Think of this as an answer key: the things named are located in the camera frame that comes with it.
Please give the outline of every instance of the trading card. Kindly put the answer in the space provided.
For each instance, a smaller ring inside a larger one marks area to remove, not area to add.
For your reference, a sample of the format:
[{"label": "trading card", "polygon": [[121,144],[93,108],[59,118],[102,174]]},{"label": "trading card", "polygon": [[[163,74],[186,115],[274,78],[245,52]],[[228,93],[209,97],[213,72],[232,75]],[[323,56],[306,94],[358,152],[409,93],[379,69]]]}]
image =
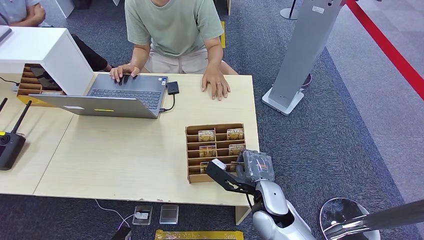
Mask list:
[{"label": "trading card", "polygon": [[215,141],[215,131],[214,130],[198,131],[198,140],[199,140],[199,142],[213,142],[213,141]]},{"label": "trading card", "polygon": [[199,147],[199,156],[201,158],[216,157],[217,156],[217,146],[216,145],[200,146]]},{"label": "trading card", "polygon": [[245,163],[244,162],[232,161],[232,162],[230,162],[230,165],[229,165],[229,172],[230,173],[235,173],[236,172],[236,166],[237,165],[242,165],[243,171],[244,171],[244,168],[245,168]]},{"label": "trading card", "polygon": [[242,140],[245,130],[243,128],[228,129],[226,131],[227,140]]},{"label": "trading card", "polygon": [[242,150],[246,149],[246,144],[230,144],[228,146],[228,152],[230,156],[238,156]]},{"label": "trading card", "polygon": [[205,170],[208,164],[209,164],[208,161],[204,161],[200,163],[200,174],[205,174]]}]

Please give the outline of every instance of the red line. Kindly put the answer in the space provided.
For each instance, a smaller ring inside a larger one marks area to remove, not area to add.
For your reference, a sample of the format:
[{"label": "red line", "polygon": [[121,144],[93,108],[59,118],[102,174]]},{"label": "red line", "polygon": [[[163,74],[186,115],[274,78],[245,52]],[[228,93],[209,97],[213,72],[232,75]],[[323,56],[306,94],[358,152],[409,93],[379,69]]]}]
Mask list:
[{"label": "red line", "polygon": [[347,6],[362,24],[369,35],[374,39],[388,59],[393,63],[397,70],[402,74],[406,81],[424,100],[424,79],[408,63],[408,61],[399,53],[393,44],[384,36],[380,29],[371,21],[362,8],[355,0],[348,0]]}]

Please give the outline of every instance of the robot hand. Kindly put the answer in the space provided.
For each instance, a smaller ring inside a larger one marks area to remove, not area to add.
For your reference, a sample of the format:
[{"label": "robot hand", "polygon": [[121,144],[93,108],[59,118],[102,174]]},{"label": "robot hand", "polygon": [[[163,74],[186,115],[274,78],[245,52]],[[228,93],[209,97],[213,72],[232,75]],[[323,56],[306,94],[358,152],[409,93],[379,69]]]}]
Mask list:
[{"label": "robot hand", "polygon": [[225,190],[254,196],[253,226],[264,240],[315,240],[311,229],[293,205],[284,197],[283,190],[274,181],[271,157],[246,150],[240,153],[237,176],[220,166],[218,159],[209,162],[205,172]]}]

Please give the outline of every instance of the person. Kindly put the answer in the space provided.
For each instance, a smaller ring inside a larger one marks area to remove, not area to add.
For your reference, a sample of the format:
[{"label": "person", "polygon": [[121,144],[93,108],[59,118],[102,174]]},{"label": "person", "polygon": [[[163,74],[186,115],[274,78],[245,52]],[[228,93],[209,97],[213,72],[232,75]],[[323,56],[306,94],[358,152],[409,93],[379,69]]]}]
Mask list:
[{"label": "person", "polygon": [[[44,22],[46,11],[40,0],[1,0],[0,25],[11,27],[51,27]],[[103,57],[87,46],[78,36],[71,35],[91,69],[109,72],[112,66]]]},{"label": "person", "polygon": [[219,101],[231,91],[224,75],[236,75],[222,61],[224,30],[213,0],[126,0],[128,41],[134,44],[130,63],[113,68],[123,74],[203,74],[201,89],[211,86]]}]

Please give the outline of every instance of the cable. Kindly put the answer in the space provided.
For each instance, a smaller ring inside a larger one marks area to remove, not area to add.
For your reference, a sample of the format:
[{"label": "cable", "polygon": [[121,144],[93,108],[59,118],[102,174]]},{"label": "cable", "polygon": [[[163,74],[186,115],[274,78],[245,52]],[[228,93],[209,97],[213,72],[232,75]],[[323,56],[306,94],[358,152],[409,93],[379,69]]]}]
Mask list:
[{"label": "cable", "polygon": [[166,109],[166,108],[161,108],[161,109],[159,109],[159,113],[164,113],[164,112],[169,111],[169,110],[171,110],[171,109],[173,109],[173,108],[174,108],[174,106],[175,106],[175,94],[172,94],[172,96],[173,96],[173,103],[172,103],[172,107],[171,107],[171,108],[168,108],[168,109]]},{"label": "cable", "polygon": [[252,203],[251,199],[249,198],[249,195],[246,193],[247,202],[249,203],[250,209],[252,209]]},{"label": "cable", "polygon": [[[131,215],[127,216],[127,217],[125,218],[125,220],[127,220],[127,219],[131,218],[132,216],[134,216],[134,214],[131,214]],[[116,230],[116,231],[119,231],[119,229],[121,229],[122,224],[124,224],[124,221],[122,221],[122,222],[120,223],[120,225],[119,225],[119,227],[118,227],[118,230]]]},{"label": "cable", "polygon": [[9,81],[9,80],[4,79],[4,78],[3,78],[3,77],[1,77],[1,76],[0,76],[0,79],[1,79],[1,80],[3,80],[3,81],[5,81],[5,82],[8,82],[8,83],[14,83],[14,84],[16,84],[16,86],[19,86],[19,82]]},{"label": "cable", "polygon": [[115,212],[115,213],[117,213],[119,216],[120,216],[120,218],[126,223],[126,225],[130,228],[130,225],[128,224],[128,222],[119,214],[119,212],[117,212],[117,211],[115,211],[115,210],[113,210],[113,209],[107,209],[107,208],[103,208],[102,206],[100,206],[100,204],[99,204],[99,202],[97,201],[97,199],[94,199],[95,200],[95,202],[97,203],[97,206],[99,207],[99,208],[101,208],[101,209],[103,209],[103,210],[106,210],[106,211],[112,211],[112,212]]}]

